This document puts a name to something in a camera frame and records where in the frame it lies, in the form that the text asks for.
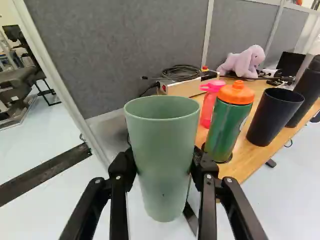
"pink bottle cap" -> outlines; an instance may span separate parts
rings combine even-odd
[[[206,91],[210,93],[216,93],[219,91],[220,88],[222,88],[224,85],[226,85],[225,81],[223,80],[212,80],[206,84],[200,85],[201,91]]]

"pink water bottle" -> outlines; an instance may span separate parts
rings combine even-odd
[[[200,85],[200,90],[206,91],[202,104],[200,124],[206,129],[209,129],[211,125],[211,117],[216,103],[217,93],[224,85],[226,85],[226,83],[222,80],[213,80],[207,84]]]

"lavender plush toy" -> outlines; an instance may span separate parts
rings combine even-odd
[[[241,53],[229,53],[217,71],[221,75],[225,75],[228,71],[234,71],[238,77],[257,78],[257,67],[265,58],[263,48],[259,45],[252,45]]]

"black plastic tumbler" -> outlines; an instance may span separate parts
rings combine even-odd
[[[305,98],[283,88],[264,90],[246,138],[254,145],[265,147],[278,135]]]
[[[304,102],[285,125],[288,128],[297,126],[320,96],[320,55],[313,58],[293,91],[301,94],[304,97]]]

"bottle label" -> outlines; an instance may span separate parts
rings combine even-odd
[[[247,121],[247,118],[248,118],[248,116],[246,116],[245,119],[243,119],[243,121],[241,122],[240,127],[239,127],[239,131],[240,132],[241,132],[242,128],[244,127],[244,125],[245,125],[245,123]]]

